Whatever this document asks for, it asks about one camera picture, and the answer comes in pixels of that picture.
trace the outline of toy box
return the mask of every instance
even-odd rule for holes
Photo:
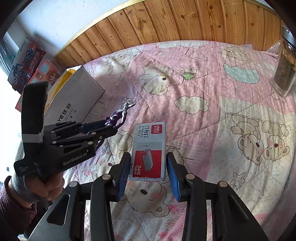
[[[20,94],[22,93],[25,85],[41,63],[45,53],[34,42],[26,38],[13,61],[8,76],[8,82],[14,90]]]
[[[32,78],[28,81],[28,84],[48,81],[48,92],[60,76],[61,73],[59,72],[59,70],[54,67],[51,62],[49,62],[49,60],[45,60],[33,74]],[[22,112],[22,95],[20,96],[20,99],[17,102],[15,108],[18,111]]]
[[[131,157],[130,180],[165,179],[165,122],[137,124]]]

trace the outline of box packaging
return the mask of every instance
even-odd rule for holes
[[[47,94],[44,125],[82,122],[103,93],[82,66],[67,69]]]
[[[55,66],[53,66],[48,59],[46,59],[43,63],[41,63],[27,84],[48,81],[48,92],[60,76],[61,72]],[[22,112],[22,95],[20,96],[15,108]]]
[[[41,63],[45,53],[34,42],[27,38],[25,39],[13,61],[8,76],[8,82],[14,90],[20,94],[22,93],[25,85]]]
[[[130,180],[165,179],[165,137],[164,121],[137,124],[131,156]]]

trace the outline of human hand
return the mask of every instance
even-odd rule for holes
[[[65,180],[63,173],[52,176],[45,184],[35,175],[25,177],[26,188],[38,196],[45,197],[46,200],[54,202],[63,191]],[[11,187],[9,181],[9,191],[11,195],[24,207],[31,207],[32,203],[24,201]]]

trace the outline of pink quilt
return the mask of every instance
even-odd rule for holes
[[[137,123],[165,120],[167,151],[178,163],[208,182],[227,181],[276,240],[296,212],[296,104],[295,90],[286,98],[272,90],[275,65],[267,53],[209,41],[147,44],[85,64],[105,89],[86,122],[137,104],[95,157],[65,173],[66,182],[107,173],[131,153]],[[168,178],[129,181],[111,209],[116,241],[181,240],[186,203],[174,199]],[[208,203],[208,240],[211,226]],[[88,240],[89,202],[85,228]]]

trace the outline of deli logo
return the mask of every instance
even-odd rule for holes
[[[163,125],[152,125],[151,134],[161,134],[163,132]]]

